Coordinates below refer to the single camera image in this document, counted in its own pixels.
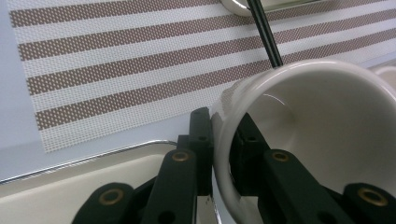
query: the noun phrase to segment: white stripe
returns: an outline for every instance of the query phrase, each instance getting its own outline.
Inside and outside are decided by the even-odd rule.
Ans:
[[[118,2],[120,0],[8,0],[9,10],[21,10],[39,7],[64,7],[90,3]]]
[[[392,28],[396,28],[396,19],[381,21],[342,32],[316,35],[305,39],[299,39],[296,41],[280,44],[278,45],[278,48],[281,55],[286,55],[306,49],[317,48],[324,45],[359,38],[365,35],[372,35]]]
[[[362,35],[370,35],[396,27],[395,20],[378,23],[326,35],[318,35],[306,39],[296,40],[278,45],[282,55],[314,47],[345,41]],[[95,49],[73,54],[48,57],[23,62],[25,74],[36,77],[44,74],[76,69],[100,63],[109,63],[125,59],[148,56],[171,50],[193,48],[202,45],[218,43],[257,35],[255,25],[234,27],[194,35],[183,35],[172,38],[159,39],[132,45],[116,46],[106,49]]]
[[[148,87],[185,77],[194,77],[205,73],[218,71],[245,63],[258,62],[267,59],[265,50],[253,49],[241,53],[225,55],[213,59],[186,63],[167,67],[161,70],[149,71],[126,77],[116,77],[73,88],[45,92],[32,96],[35,111],[43,111],[62,105],[71,105],[117,92]]]
[[[285,43],[279,45],[278,47],[282,55],[287,55],[305,49],[311,49],[331,43],[353,39],[356,37],[360,37],[362,35],[369,35],[372,33],[388,30],[389,28],[396,27],[395,24],[396,24],[396,19],[393,21],[384,21],[377,24],[367,25],[361,28],[351,29],[344,32],[313,36],[307,39]],[[392,52],[393,48],[388,48],[388,50],[389,51],[384,53],[383,52],[384,50],[381,51],[381,49],[372,48],[372,50],[368,52],[372,54],[372,57],[378,57],[388,52]],[[117,92],[147,87],[184,77],[197,76],[200,74],[224,69],[230,66],[237,66],[239,64],[257,62],[259,60],[264,60],[264,59],[267,59],[264,50],[254,49],[254,50],[239,52],[231,55],[225,55],[214,59],[203,60],[195,63],[186,63],[178,66],[164,68],[161,70],[149,71],[142,74],[135,74],[126,77],[117,77],[100,82],[94,82],[86,85],[76,86],[73,88],[66,88],[62,90],[46,92],[46,93],[34,95],[32,99],[34,102],[35,111],[42,111],[53,107],[74,104],[77,102],[86,101]],[[356,62],[353,63],[360,63],[369,59],[370,58],[366,57],[365,59],[357,60]]]
[[[341,21],[370,13],[385,11],[392,8],[396,8],[396,1],[394,0],[372,3],[370,5],[363,5],[358,7],[350,7],[330,12],[320,12],[317,14],[293,17],[285,20],[271,21],[270,25],[273,32],[279,32],[315,24],[321,24],[323,22]]]
[[[43,130],[41,136],[44,149],[50,152],[150,122],[189,113],[196,108],[212,105],[221,92],[232,84],[231,82],[189,92]]]
[[[94,49],[31,60],[23,62],[23,66],[26,76],[36,77],[100,63],[109,63],[164,53],[172,50],[188,49],[202,45],[214,44],[222,41],[254,36],[257,34],[258,32],[255,29],[255,25],[240,26],[193,35],[176,36],[131,45]]]
[[[390,8],[396,8],[396,1],[379,2],[371,6],[359,6],[332,11],[329,13],[318,13],[299,17],[298,19],[286,19],[272,21],[273,32],[294,29],[298,27],[319,24],[327,21],[340,21],[361,15],[379,12]],[[135,15],[125,15],[109,18],[97,18],[83,21],[69,21],[37,26],[26,26],[15,28],[18,42],[28,43],[42,40],[65,38],[76,35],[89,35],[102,32],[111,32],[124,29],[133,29],[144,26],[165,24],[178,21],[191,21],[202,18],[230,15],[221,4],[180,8],[165,11],[156,11]]]
[[[356,49],[345,53],[335,54],[326,58],[337,59],[349,63],[363,63],[392,52],[396,52],[396,38],[362,49]]]
[[[22,44],[76,35],[90,35],[102,32],[133,29],[178,21],[192,21],[230,14],[231,12],[225,9],[222,4],[216,4],[91,20],[23,26],[15,28],[14,31],[18,43]]]

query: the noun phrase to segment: mesh placemat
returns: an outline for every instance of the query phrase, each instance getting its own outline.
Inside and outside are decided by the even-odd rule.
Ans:
[[[253,19],[219,0],[8,0],[46,151],[211,105],[270,69]],[[396,1],[268,14],[284,63],[396,51]]]

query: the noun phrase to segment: brown stripe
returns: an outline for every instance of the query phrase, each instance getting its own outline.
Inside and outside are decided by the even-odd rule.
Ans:
[[[329,0],[313,5],[288,8],[268,13],[270,21],[314,14],[336,9],[356,7],[386,0]],[[94,18],[129,15],[150,11],[198,7],[219,4],[219,0],[134,0],[108,3],[84,4],[65,7],[45,7],[10,11],[14,27],[48,24],[64,21],[79,21]]]
[[[169,51],[141,58],[113,63],[102,63],[39,77],[28,77],[27,83],[30,94],[34,95],[261,47],[262,42],[258,36],[246,37],[190,49]]]
[[[66,124],[80,119],[105,114],[134,105],[147,104],[183,93],[198,91],[223,83],[249,77],[268,70],[268,61],[247,63],[195,77],[186,77],[142,89],[120,92],[89,101],[65,105],[35,114],[38,129]]]
[[[122,16],[183,7],[198,7],[219,3],[219,0],[131,0],[64,7],[13,10],[10,11],[9,14],[13,27],[21,27],[64,21],[80,21],[94,18]]]
[[[316,35],[325,35],[348,29],[373,24],[380,21],[387,21],[396,18],[396,9],[379,11],[371,14],[362,15],[341,21],[329,21],[321,24],[305,26],[274,33],[277,44],[304,39]]]
[[[270,12],[267,14],[267,17],[269,21],[278,21],[293,17],[334,11],[349,7],[358,7],[384,1],[387,0],[329,0],[320,3],[302,5],[300,7],[291,7],[288,9]]]
[[[133,44],[178,35],[196,34],[253,23],[254,20],[251,18],[229,15],[20,44],[19,50],[21,59],[26,61],[84,50]]]
[[[394,38],[396,38],[396,28],[375,33],[372,35],[365,35],[339,43],[320,46],[314,49],[299,51],[296,53],[285,55],[282,57],[282,59],[284,63],[293,63],[306,59],[324,58],[334,54],[349,52],[355,49],[361,49]]]
[[[396,18],[396,9],[375,12],[341,21],[330,21],[275,33],[276,43],[286,43],[309,36],[323,35],[343,31],[359,26]],[[84,50],[108,48],[133,44],[154,39],[179,35],[190,35],[228,27],[253,24],[251,18],[235,15],[221,16],[194,21],[182,21],[158,26],[106,32],[93,35],[81,35],[62,39],[20,44],[19,50],[23,61],[50,56],[74,53]]]
[[[283,57],[283,61],[285,63],[292,63],[300,60],[327,57],[364,48],[393,38],[396,38],[396,28],[344,42],[288,54]],[[36,120],[39,130],[44,130],[79,119],[86,119],[126,107],[146,104],[186,92],[216,86],[257,74],[269,68],[270,65],[268,61],[244,64],[196,77],[183,78],[151,87],[116,93],[89,101],[40,111],[36,113]]]

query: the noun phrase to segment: mug rim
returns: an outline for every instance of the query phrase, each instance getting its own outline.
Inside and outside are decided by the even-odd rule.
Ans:
[[[257,100],[260,95],[274,87],[277,83],[291,77],[298,76],[304,72],[328,71],[340,72],[354,78],[361,79],[374,88],[380,90],[380,94],[386,98],[390,106],[396,111],[396,91],[378,75],[372,71],[359,67],[356,64],[344,63],[336,60],[306,60],[297,63],[283,65],[280,68],[254,76],[254,82],[247,84],[247,89],[236,95],[233,101],[238,104],[231,105],[228,115],[223,116],[222,123],[216,125],[213,121],[213,132],[215,135],[214,170],[219,185],[219,191],[227,209],[238,223],[247,223],[252,216],[251,211],[244,209],[242,198],[233,186],[229,173],[229,154],[233,139],[242,117]],[[212,111],[212,120],[219,111]]]

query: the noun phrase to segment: white mug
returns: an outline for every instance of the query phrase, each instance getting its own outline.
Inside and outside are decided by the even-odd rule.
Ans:
[[[214,168],[235,221],[262,223],[257,206],[239,195],[229,172],[233,135],[247,112],[270,148],[292,152],[321,185],[342,193],[345,185],[364,182],[395,195],[396,81],[389,81],[391,71],[396,76],[396,69],[378,69],[378,76],[351,63],[308,60],[243,79],[224,91],[211,108]]]

